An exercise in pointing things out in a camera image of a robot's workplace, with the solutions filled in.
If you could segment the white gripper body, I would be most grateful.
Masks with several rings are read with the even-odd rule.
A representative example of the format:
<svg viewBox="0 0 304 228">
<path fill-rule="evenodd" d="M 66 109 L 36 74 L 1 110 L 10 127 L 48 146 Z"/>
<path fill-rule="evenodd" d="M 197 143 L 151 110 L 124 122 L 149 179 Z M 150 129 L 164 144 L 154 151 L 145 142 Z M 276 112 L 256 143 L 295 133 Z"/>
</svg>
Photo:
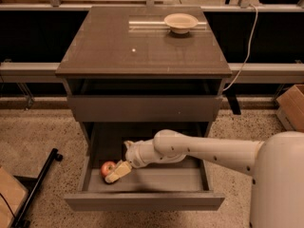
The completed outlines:
<svg viewBox="0 0 304 228">
<path fill-rule="evenodd" d="M 138 141 L 127 149 L 125 158 L 134 168 L 146 167 L 150 163 L 156 163 L 162 159 L 162 155 L 154 148 L 153 141 Z"/>
</svg>

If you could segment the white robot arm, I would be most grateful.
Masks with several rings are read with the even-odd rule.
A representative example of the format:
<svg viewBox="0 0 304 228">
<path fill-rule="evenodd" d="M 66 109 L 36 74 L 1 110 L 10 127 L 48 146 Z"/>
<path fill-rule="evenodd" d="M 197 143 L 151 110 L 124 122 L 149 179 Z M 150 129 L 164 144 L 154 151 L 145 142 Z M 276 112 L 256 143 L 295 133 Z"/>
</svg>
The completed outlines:
<svg viewBox="0 0 304 228">
<path fill-rule="evenodd" d="M 125 160 L 104 177 L 112 183 L 150 163 L 190 156 L 252 178 L 250 228 L 304 228 L 304 133 L 287 131 L 265 142 L 189 137 L 164 129 L 148 141 L 126 141 Z"/>
</svg>

